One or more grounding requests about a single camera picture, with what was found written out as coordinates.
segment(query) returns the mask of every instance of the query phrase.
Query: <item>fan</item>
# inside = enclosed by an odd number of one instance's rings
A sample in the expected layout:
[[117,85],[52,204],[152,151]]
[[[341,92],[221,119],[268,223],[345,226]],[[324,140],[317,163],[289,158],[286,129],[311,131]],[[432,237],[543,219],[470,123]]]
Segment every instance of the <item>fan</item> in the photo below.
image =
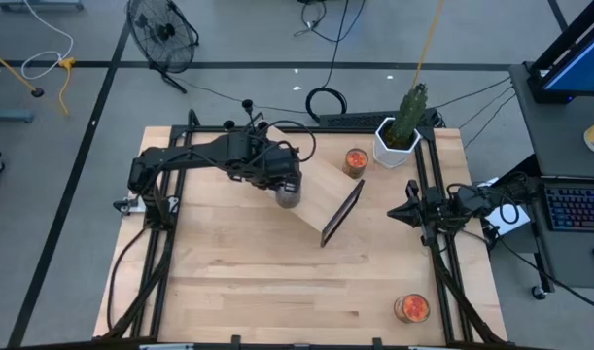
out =
[[167,73],[182,73],[192,62],[199,34],[172,0],[129,0],[126,23],[134,42],[162,79],[187,91]]

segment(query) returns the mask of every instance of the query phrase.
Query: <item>concrete floor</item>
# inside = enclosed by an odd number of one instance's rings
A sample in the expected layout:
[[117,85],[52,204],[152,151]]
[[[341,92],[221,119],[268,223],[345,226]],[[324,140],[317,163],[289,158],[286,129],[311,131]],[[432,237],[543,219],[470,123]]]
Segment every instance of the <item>concrete floor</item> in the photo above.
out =
[[[558,1],[568,21],[587,2]],[[43,11],[40,15],[75,38],[73,55],[77,59],[108,61],[122,31],[124,5],[123,0],[87,1],[82,12]],[[357,5],[358,1],[351,1],[348,18]],[[329,3],[322,31],[334,33],[341,6],[338,1]],[[337,60],[416,62],[436,7],[437,0],[367,1],[362,17],[340,44]],[[300,4],[294,0],[208,0],[186,2],[181,8],[201,34],[196,62],[328,61],[332,56],[332,44],[314,35],[293,38],[292,34],[301,30]],[[245,22],[249,25],[238,26]],[[546,0],[446,2],[427,61],[518,63],[536,58],[558,33]],[[0,55],[6,59],[22,60],[44,50],[64,51],[66,45],[64,37],[30,14],[0,12]],[[143,60],[131,39],[122,59]],[[7,162],[0,176],[0,347],[6,346],[16,321],[106,71],[74,70],[65,96],[71,117],[63,117],[55,101],[64,72],[55,70],[38,80],[36,85],[48,98],[34,99],[9,73],[0,71],[0,109],[28,108],[36,115],[31,124],[0,122],[0,151]],[[421,80],[429,87],[429,104],[437,105],[506,75],[429,70],[422,73]],[[179,75],[199,86],[251,98],[259,105],[297,110],[303,110],[307,92],[326,76],[327,70],[299,69],[296,73],[292,68],[194,69]],[[339,69],[334,71],[330,87],[346,95],[349,112],[390,110],[397,108],[412,78],[411,70]],[[460,125],[505,88],[502,85],[442,108],[448,126]],[[146,69],[117,70],[24,345],[90,338],[120,225],[111,203],[126,194],[129,162],[138,152],[144,127],[184,123],[190,108],[197,111],[203,124],[221,124],[226,119],[245,122],[238,103],[189,90],[183,95]],[[466,142],[498,105],[463,128]],[[320,96],[314,109],[335,113],[338,106]],[[313,124],[303,114],[265,111],[265,115],[270,120],[289,118]],[[501,175],[531,152],[513,99],[468,147],[470,173],[474,180]],[[594,349],[594,309],[561,289],[545,301],[534,301],[529,288],[537,283],[536,272],[507,252],[494,252],[492,265],[512,341],[547,348]],[[594,298],[594,290],[582,292]]]

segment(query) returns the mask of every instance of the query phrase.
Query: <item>white hexagonal pot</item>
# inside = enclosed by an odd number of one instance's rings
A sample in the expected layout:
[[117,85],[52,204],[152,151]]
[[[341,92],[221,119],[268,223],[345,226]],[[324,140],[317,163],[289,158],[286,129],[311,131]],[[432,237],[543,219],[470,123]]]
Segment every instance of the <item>white hexagonal pot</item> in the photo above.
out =
[[393,169],[404,164],[409,155],[413,153],[417,143],[422,139],[422,135],[420,135],[416,129],[413,129],[414,141],[408,150],[388,148],[380,134],[385,125],[387,125],[387,123],[392,123],[394,119],[395,118],[386,118],[374,133],[374,160],[388,169]]

